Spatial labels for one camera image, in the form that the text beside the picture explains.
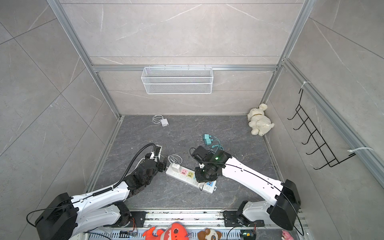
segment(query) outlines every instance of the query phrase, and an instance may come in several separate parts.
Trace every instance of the pink plush toy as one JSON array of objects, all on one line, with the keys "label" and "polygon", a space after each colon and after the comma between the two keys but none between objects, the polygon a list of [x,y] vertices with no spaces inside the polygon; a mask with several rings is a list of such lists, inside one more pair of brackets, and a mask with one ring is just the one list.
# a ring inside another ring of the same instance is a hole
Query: pink plush toy
[{"label": "pink plush toy", "polygon": [[291,234],[289,232],[283,230],[283,236],[281,237],[282,240],[294,240]]}]

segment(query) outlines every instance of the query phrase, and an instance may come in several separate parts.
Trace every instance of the robotic arm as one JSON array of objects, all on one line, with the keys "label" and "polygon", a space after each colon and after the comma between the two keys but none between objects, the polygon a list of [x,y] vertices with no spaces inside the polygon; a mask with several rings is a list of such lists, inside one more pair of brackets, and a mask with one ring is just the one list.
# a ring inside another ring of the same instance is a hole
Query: robotic arm
[{"label": "robotic arm", "polygon": [[229,153],[217,150],[215,153],[199,146],[191,156],[198,161],[195,169],[198,182],[210,182],[220,175],[231,178],[256,192],[265,202],[244,201],[237,211],[238,221],[245,226],[269,216],[278,226],[292,230],[301,201],[296,185],[271,179],[245,166]]},{"label": "robotic arm", "polygon": [[[154,151],[127,175],[136,157],[151,145]],[[132,216],[124,201],[141,192],[158,171],[166,168],[166,162],[160,162],[158,158],[161,146],[147,144],[146,147],[135,155],[117,183],[82,195],[70,197],[63,193],[57,196],[35,221],[40,240],[68,240],[99,226],[126,226]]]}]

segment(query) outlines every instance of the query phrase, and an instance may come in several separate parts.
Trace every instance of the black hook rack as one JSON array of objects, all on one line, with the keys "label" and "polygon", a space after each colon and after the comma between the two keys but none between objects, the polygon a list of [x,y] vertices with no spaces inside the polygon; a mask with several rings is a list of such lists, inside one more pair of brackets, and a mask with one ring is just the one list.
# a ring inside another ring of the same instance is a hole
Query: black hook rack
[{"label": "black hook rack", "polygon": [[[287,118],[287,119],[288,119],[288,120],[292,120],[296,115],[298,115],[298,116],[300,117],[300,119],[301,119],[301,121],[302,121],[303,123],[300,125],[299,128],[297,128],[297,129],[294,128],[294,130],[299,130],[299,129],[304,125],[304,126],[307,128],[308,132],[310,133],[310,136],[309,136],[307,142],[306,142],[306,143],[303,143],[303,142],[302,142],[302,144],[303,144],[303,145],[306,145],[306,144],[309,142],[309,140],[311,139],[311,137],[312,137],[313,140],[314,140],[314,142],[315,142],[316,145],[317,145],[317,148],[316,148],[313,152],[311,152],[311,153],[306,153],[306,154],[307,154],[307,155],[311,155],[311,154],[314,154],[317,150],[320,150],[320,152],[321,152],[321,154],[323,155],[325,161],[327,162],[325,165],[323,165],[323,166],[321,166],[321,167],[319,167],[319,168],[313,168],[313,169],[315,169],[315,170],[319,170],[319,169],[322,169],[323,167],[325,167],[325,166],[327,166],[327,165],[328,165],[329,167],[334,167],[334,166],[336,166],[337,164],[340,164],[340,163],[344,162],[345,160],[347,160],[347,159],[349,159],[349,158],[355,156],[356,154],[355,154],[355,153],[352,153],[352,154],[348,155],[348,157],[347,157],[346,159],[341,160],[341,161],[339,161],[339,160],[336,158],[335,154],[332,152],[331,148],[328,146],[327,142],[325,141],[325,139],[323,138],[323,136],[321,135],[321,133],[319,132],[319,130],[317,129],[317,127],[313,124],[313,122],[312,122],[312,120],[310,119],[310,117],[308,116],[308,114],[305,112],[305,110],[303,109],[303,107],[300,105],[300,103],[301,103],[301,97],[303,96],[303,89],[300,89],[299,94],[301,94],[301,95],[300,95],[299,104],[297,105],[297,107],[296,107],[296,109],[295,109],[296,113],[294,114],[294,116],[293,116],[292,118]],[[303,118],[301,117],[301,115],[300,115],[300,113],[299,113],[299,110],[302,110],[302,111],[304,112],[305,117],[303,117]],[[314,126],[314,128],[315,128],[314,131],[312,131],[312,132],[310,131],[309,127],[308,127],[307,124],[306,124],[306,121],[307,121],[307,120],[309,120],[309,121],[312,123],[312,125]],[[324,142],[323,144],[319,145],[318,141],[316,141],[315,137],[313,136],[313,134],[314,134],[315,132],[317,132],[317,133],[320,135],[322,141]],[[323,150],[321,149],[323,146],[327,147],[327,148],[329,149],[329,151],[331,152],[331,154],[332,154],[332,156],[333,156],[333,159],[332,159],[331,161],[328,161],[328,159],[327,159],[327,157],[325,156]]]}]

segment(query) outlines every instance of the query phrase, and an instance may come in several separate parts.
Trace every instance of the white zip tie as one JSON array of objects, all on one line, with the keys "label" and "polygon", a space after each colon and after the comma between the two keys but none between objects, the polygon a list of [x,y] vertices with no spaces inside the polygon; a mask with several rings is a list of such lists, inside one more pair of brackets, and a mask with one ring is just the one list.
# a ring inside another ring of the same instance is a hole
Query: white zip tie
[{"label": "white zip tie", "polygon": [[306,84],[306,83],[310,83],[310,82],[303,81],[303,85],[301,86],[301,88],[303,88],[304,84]]},{"label": "white zip tie", "polygon": [[360,150],[360,149],[369,149],[369,150],[373,150],[373,148],[370,148],[370,147],[358,147],[358,148],[355,148],[355,149],[350,149],[350,150],[347,150],[348,152],[354,152],[354,151],[357,151],[357,150]]}]

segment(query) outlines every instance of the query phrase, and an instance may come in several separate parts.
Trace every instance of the brown dog plush toy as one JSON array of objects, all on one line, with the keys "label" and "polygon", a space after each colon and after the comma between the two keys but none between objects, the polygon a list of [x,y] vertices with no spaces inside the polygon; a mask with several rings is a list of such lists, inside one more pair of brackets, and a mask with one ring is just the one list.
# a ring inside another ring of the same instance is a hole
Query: brown dog plush toy
[{"label": "brown dog plush toy", "polygon": [[221,232],[215,231],[211,228],[206,228],[205,231],[201,231],[197,234],[197,238],[199,240],[220,240],[221,236]]}]

